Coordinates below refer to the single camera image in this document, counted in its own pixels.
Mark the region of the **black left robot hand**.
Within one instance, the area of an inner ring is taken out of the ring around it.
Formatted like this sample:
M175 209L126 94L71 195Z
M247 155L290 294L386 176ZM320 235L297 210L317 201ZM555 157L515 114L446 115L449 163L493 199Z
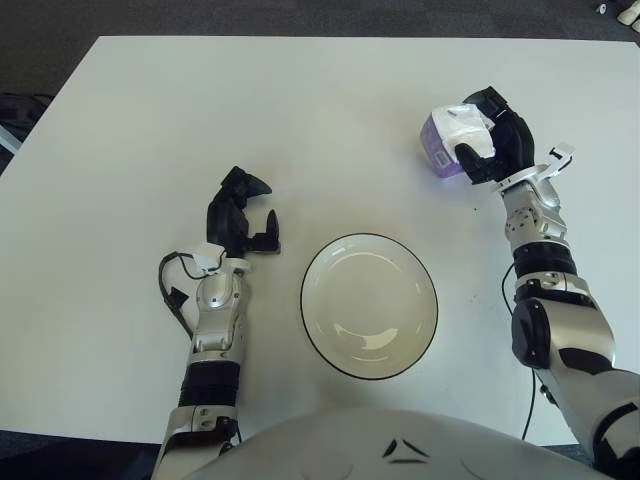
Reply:
M261 179L234 166L220 184L207 208L206 240L224 248L229 258L244 258L247 253L279 254L279 223L270 210L266 230L249 236L244 209L250 198L272 193Z

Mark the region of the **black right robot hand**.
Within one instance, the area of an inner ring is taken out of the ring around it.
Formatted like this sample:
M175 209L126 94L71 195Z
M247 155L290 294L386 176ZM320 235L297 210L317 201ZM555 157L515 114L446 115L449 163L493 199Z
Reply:
M528 125L492 86L474 92L463 103L475 105L494 124L489 131L494 153L489 157L482 157L466 141L455 146L458 162L473 184L499 182L534 165L535 145Z

